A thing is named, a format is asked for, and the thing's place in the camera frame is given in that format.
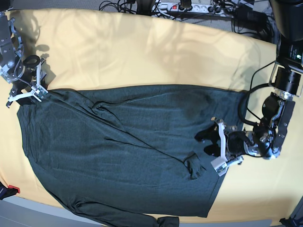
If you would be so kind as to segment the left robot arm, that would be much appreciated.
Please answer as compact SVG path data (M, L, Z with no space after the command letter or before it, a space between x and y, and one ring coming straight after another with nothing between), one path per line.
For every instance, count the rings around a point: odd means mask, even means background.
M269 82L250 87L238 104L238 116L244 124L251 125L251 131L239 131L236 126L228 126L222 119L213 117L213 125L199 132L197 141L210 140L205 153L216 158L211 162L219 176L226 174L232 165L240 165L244 155L274 159L280 155L287 135L295 101L303 90L300 79L303 75L303 2L301 0L272 0L276 26L280 38L276 48L276 60ZM245 119L243 104L248 104L251 93L265 87L274 91L262 106L260 122Z

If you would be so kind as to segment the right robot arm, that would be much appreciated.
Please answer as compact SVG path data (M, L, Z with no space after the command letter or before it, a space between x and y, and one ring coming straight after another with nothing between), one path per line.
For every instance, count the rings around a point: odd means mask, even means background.
M42 102L48 93L42 70L45 59L37 55L24 58L24 44L14 22L15 18L0 12L0 76L12 85L6 107L13 102L29 105L34 99Z

